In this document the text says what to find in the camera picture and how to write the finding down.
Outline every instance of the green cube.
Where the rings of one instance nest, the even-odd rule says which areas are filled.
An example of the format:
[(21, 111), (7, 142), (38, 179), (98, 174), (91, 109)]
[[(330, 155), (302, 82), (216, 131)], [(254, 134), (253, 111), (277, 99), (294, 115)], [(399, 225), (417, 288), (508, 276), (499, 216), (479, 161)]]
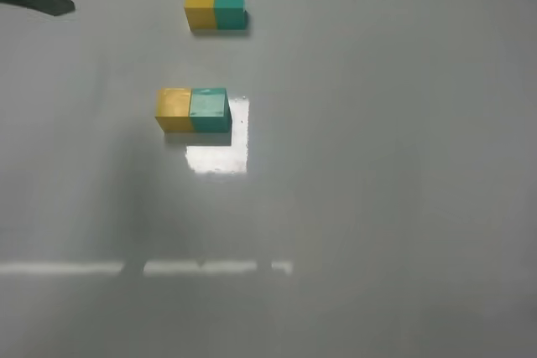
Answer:
[(214, 8), (218, 29), (246, 29), (244, 0), (215, 0)]
[(190, 121), (195, 132), (226, 133), (232, 123), (225, 88), (193, 88)]

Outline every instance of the toy block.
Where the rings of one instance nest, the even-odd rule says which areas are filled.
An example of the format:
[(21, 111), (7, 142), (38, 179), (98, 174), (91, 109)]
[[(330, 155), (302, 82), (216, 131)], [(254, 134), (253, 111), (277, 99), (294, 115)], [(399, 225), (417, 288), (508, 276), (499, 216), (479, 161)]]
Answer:
[(225, 88), (194, 88), (190, 120), (196, 132), (226, 133), (232, 124)]
[(245, 29), (244, 0), (215, 0), (215, 17), (218, 29)]
[(185, 14), (190, 30), (217, 29), (215, 0), (185, 0)]
[(190, 120), (190, 88), (163, 88), (157, 99), (156, 119), (164, 132), (194, 132)]

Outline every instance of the white table surface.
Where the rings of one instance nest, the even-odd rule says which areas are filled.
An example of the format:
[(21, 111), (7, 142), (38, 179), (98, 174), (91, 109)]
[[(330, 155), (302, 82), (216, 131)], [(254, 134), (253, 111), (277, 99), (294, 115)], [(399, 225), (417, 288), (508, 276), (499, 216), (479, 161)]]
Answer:
[(0, 5), (0, 356), (537, 355), (537, 0), (74, 1)]

